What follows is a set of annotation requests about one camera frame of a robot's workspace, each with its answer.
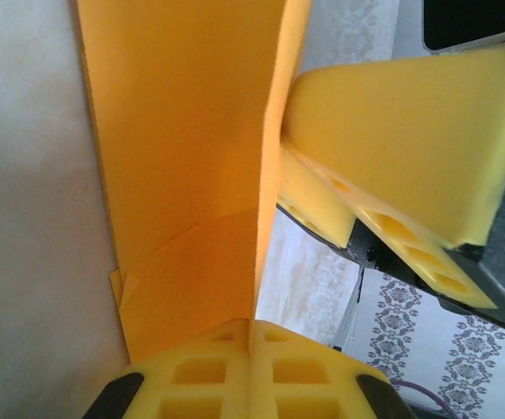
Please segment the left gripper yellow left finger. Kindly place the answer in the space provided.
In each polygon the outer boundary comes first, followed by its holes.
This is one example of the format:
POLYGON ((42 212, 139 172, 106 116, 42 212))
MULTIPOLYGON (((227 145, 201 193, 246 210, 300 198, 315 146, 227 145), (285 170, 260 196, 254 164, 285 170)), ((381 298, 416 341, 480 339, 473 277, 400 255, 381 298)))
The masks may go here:
POLYGON ((247 319, 233 319, 122 370, 85 418, 246 418, 247 319))

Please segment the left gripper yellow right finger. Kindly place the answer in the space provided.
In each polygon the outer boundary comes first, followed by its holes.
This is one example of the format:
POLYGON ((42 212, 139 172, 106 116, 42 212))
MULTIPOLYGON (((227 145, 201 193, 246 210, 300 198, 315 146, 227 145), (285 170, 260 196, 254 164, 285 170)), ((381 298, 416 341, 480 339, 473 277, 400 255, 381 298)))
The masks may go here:
POLYGON ((257 320, 249 365, 251 418, 413 418, 375 367, 257 320))

